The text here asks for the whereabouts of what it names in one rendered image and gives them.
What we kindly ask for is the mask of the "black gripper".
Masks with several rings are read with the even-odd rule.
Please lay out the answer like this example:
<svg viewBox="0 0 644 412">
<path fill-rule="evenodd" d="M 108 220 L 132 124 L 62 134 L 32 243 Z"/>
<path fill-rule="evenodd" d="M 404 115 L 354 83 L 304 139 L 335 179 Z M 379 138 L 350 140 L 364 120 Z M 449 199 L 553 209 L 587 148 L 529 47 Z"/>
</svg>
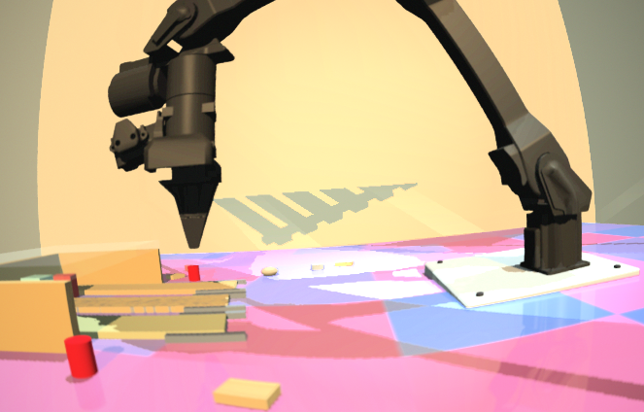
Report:
<svg viewBox="0 0 644 412">
<path fill-rule="evenodd" d="M 154 137 L 144 148 L 144 170 L 171 168 L 172 180 L 159 180 L 174 196 L 189 249 L 198 250 L 204 228 L 222 183 L 217 158 L 216 98 L 185 94 L 162 107 L 165 136 Z"/>
</svg>

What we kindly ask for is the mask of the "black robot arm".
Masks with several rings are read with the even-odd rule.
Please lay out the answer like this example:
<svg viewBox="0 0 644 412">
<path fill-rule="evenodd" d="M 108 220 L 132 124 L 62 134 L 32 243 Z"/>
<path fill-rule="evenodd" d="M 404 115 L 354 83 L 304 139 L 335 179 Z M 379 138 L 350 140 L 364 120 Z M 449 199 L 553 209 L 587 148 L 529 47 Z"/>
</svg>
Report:
<svg viewBox="0 0 644 412">
<path fill-rule="evenodd" d="M 251 13 L 277 0 L 176 0 L 143 48 L 149 57 L 123 62 L 108 87 L 118 118 L 156 111 L 156 122 L 137 128 L 115 123 L 110 152 L 118 170 L 144 164 L 144 148 L 165 136 L 158 109 L 174 97 L 216 98 L 217 64 L 235 55 L 221 41 Z M 591 266 L 582 259 L 582 212 L 591 189 L 570 166 L 551 130 L 529 112 L 510 78 L 457 0 L 394 0 L 422 19 L 456 65 L 492 126 L 496 149 L 488 152 L 501 184 L 519 197 L 526 214 L 520 266 L 557 275 Z M 174 41 L 179 52 L 167 44 Z"/>
</svg>

